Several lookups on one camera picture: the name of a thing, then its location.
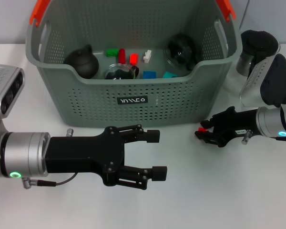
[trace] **cyan block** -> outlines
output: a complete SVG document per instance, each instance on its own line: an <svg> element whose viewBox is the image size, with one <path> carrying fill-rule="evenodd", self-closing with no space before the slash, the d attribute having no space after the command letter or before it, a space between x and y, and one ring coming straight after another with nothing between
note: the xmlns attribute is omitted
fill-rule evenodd
<svg viewBox="0 0 286 229"><path fill-rule="evenodd" d="M163 78L175 78L175 77L178 77L178 76L170 72L165 72L163 75Z"/></svg>

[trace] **black teapot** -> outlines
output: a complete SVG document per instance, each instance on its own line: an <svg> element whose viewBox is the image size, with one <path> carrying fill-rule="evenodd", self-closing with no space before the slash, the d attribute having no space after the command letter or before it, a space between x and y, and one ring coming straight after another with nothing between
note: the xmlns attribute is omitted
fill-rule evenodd
<svg viewBox="0 0 286 229"><path fill-rule="evenodd" d="M63 62L75 68L78 75L84 79L91 79L99 70L99 62L92 53L91 45L73 51Z"/></svg>

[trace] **green indicator light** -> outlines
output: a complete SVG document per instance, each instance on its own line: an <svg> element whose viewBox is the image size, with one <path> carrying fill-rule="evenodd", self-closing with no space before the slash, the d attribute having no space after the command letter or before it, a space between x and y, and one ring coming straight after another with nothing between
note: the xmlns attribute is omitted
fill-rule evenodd
<svg viewBox="0 0 286 229"><path fill-rule="evenodd" d="M17 172L12 172L12 173L10 173L10 177L12 177L12 178L20 178L21 174L17 173Z"/></svg>

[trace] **logo on basket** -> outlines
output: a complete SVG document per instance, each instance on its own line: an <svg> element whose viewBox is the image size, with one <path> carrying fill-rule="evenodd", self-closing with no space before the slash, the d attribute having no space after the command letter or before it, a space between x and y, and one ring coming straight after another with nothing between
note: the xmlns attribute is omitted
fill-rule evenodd
<svg viewBox="0 0 286 229"><path fill-rule="evenodd" d="M119 97L117 98L118 104L145 104L148 102L148 97L144 96L134 96L134 97Z"/></svg>

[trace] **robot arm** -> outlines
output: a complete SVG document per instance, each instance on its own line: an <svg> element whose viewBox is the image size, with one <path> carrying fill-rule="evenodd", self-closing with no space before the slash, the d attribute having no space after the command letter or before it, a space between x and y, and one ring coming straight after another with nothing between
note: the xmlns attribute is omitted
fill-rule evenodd
<svg viewBox="0 0 286 229"><path fill-rule="evenodd" d="M49 133L9 132L2 118L7 117L24 87L22 69L0 65L0 177L22 178L23 186L64 184L77 173L96 173L106 186L147 188L147 181L165 181L167 167L135 168L124 164L124 145L146 141L158 143L160 131L145 132L141 125L109 126L98 136L50 137ZM31 180L49 173L75 173L61 182Z"/></svg>
<svg viewBox="0 0 286 229"><path fill-rule="evenodd" d="M234 107L201 122L204 129L195 132L206 143L224 147L231 139L244 137L242 143L255 135L286 141L286 59L277 54L257 64L241 93L246 107L258 109L235 112ZM213 132L207 129L214 127Z"/></svg>

